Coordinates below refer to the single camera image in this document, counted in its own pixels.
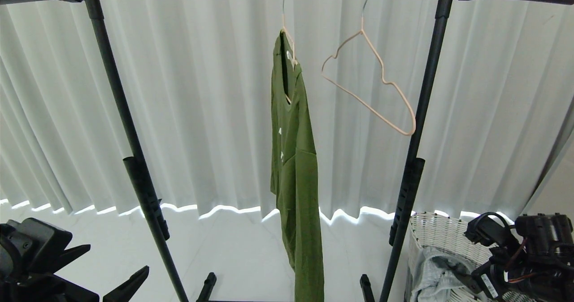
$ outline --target gray cloth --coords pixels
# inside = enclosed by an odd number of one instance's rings
[[[451,289],[465,287],[451,270],[470,274],[477,266],[465,257],[432,246],[424,247],[415,258],[410,302],[445,302],[451,296]],[[482,302],[487,300],[484,293],[478,298]]]

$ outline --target vertical pole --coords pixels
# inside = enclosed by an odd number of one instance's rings
[[[393,285],[393,279],[404,243],[410,213],[413,208],[414,200],[417,195],[418,182],[424,167],[424,160],[417,157],[418,146],[421,142],[422,128],[425,124],[426,111],[428,110],[431,99],[432,86],[435,81],[437,66],[439,64],[440,50],[443,46],[444,33],[447,28],[448,16],[451,12],[452,0],[439,0],[435,15],[435,28],[432,33],[430,42],[429,55],[426,60],[426,69],[422,78],[421,95],[418,98],[417,106],[417,130],[410,138],[409,151],[406,156],[404,165],[404,174],[402,176],[401,193],[399,203],[396,206],[395,220],[391,227],[389,243],[393,245],[389,266],[385,276],[385,282],[381,292],[379,302],[387,302]]]
[[[167,223],[161,214],[156,192],[152,184],[152,178],[145,161],[144,152],[139,143],[134,121],[131,118],[126,95],[123,92],[122,82],[119,79],[119,73],[117,72],[117,66],[113,58],[111,45],[109,44],[106,24],[104,23],[102,6],[99,0],[85,0],[85,2],[88,8],[88,14],[92,20],[94,33],[102,55],[102,61],[106,69],[109,85],[113,92],[113,98],[115,99],[117,110],[122,119],[123,128],[126,131],[131,151],[133,152],[133,157],[127,157],[123,160],[124,164],[135,188],[135,193],[145,220],[148,222],[149,229],[152,232],[153,239],[160,252],[161,259],[164,261],[172,284],[174,284],[176,294],[180,302],[189,302],[185,295],[183,285],[181,284],[178,270],[172,259],[170,249],[166,243],[166,240],[170,237]]]

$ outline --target white label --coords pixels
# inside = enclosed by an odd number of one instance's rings
[[[488,278],[486,274],[482,274],[480,278],[482,278],[482,282],[484,282],[484,285],[486,285],[486,288],[490,292],[492,298],[497,298],[498,292],[496,291],[496,289],[494,289],[494,285],[492,285],[492,282],[490,282],[490,278]]]

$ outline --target white floor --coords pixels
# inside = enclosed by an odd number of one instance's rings
[[[114,211],[68,216],[65,212],[54,214],[51,209],[0,206],[3,223],[31,216],[71,231],[71,245],[92,245],[89,253],[58,273],[61,277],[103,296],[140,267],[149,265],[150,275],[132,301],[178,300],[139,211],[129,216],[117,216]],[[168,245],[191,302],[197,299],[209,272],[217,275],[212,300],[293,301],[294,276],[281,241],[278,214],[261,221],[259,212],[219,210],[199,219],[195,210],[174,212],[167,208],[164,216],[170,226]],[[359,278],[363,273],[369,275],[375,298],[379,298],[390,255],[391,223],[373,214],[361,214],[356,222],[344,216],[335,218],[331,225],[322,221],[326,302],[362,302]],[[404,294],[404,251],[390,302],[401,302]]]

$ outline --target beige wire hanger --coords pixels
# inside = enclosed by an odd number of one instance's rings
[[[410,136],[412,134],[414,134],[414,131],[416,130],[416,120],[414,118],[414,112],[413,112],[413,108],[410,106],[409,101],[407,100],[407,98],[404,96],[403,92],[400,90],[400,88],[396,85],[396,83],[394,82],[388,82],[385,80],[385,65],[383,63],[383,59],[381,59],[381,56],[379,55],[379,53],[377,53],[377,50],[375,49],[375,47],[373,47],[373,43],[371,43],[371,40],[369,40],[369,37],[367,36],[367,33],[365,32],[365,6],[367,6],[367,1],[365,0],[365,4],[363,4],[363,12],[361,13],[361,30],[359,30],[359,32],[355,33],[354,35],[352,35],[351,37],[349,37],[347,40],[343,41],[343,43],[341,45],[339,45],[336,53],[334,55],[329,56],[325,62],[323,63],[322,67],[321,67],[321,75],[322,77],[324,77],[326,80],[329,80],[332,84],[336,85],[338,88],[341,88],[344,92],[346,92],[347,94],[353,96],[356,100],[358,100],[359,102],[361,102],[361,104],[363,104],[365,107],[367,107],[371,112],[373,112],[373,114],[375,114],[377,117],[381,118],[381,120],[383,120],[386,124],[389,124],[389,126],[391,126],[392,128],[394,128],[397,132],[399,132],[400,134],[406,135],[406,136]],[[377,59],[379,60],[379,63],[381,64],[381,80],[383,82],[383,84],[390,84],[393,85],[393,87],[396,89],[396,91],[398,92],[398,94],[400,95],[400,97],[402,98],[404,104],[406,105],[407,109],[409,110],[410,113],[410,118],[412,120],[412,126],[413,128],[410,130],[410,132],[405,132],[402,129],[398,128],[398,126],[396,126],[395,124],[391,123],[389,120],[387,120],[385,117],[383,117],[381,114],[379,114],[376,110],[374,110],[371,106],[369,106],[364,100],[362,100],[361,98],[359,98],[359,96],[355,95],[353,92],[347,90],[346,88],[344,88],[343,86],[341,86],[340,84],[336,83],[334,80],[332,80],[331,78],[327,77],[324,73],[325,70],[325,65],[326,63],[330,60],[330,59],[337,59],[337,57],[339,56],[339,51],[341,51],[342,47],[345,46],[345,44],[349,41],[351,41],[352,39],[354,39],[355,37],[362,35],[363,37],[365,37],[365,41],[367,41],[367,44],[369,45],[369,47],[371,48],[371,51],[373,51],[373,53],[375,54],[375,56],[377,57]]]
[[[285,32],[287,42],[292,46],[291,50],[293,51],[293,55],[289,55],[289,51],[287,51],[287,58],[291,61],[293,69],[295,69],[295,65],[297,64],[297,59],[295,58],[295,41],[289,34],[289,31],[287,31],[287,25],[285,25],[285,0],[283,0],[283,10],[281,12],[281,18],[283,20],[283,27],[281,28],[281,31]],[[287,98],[287,102],[291,104],[291,99],[289,99],[289,96],[287,94],[285,94],[285,98]]]

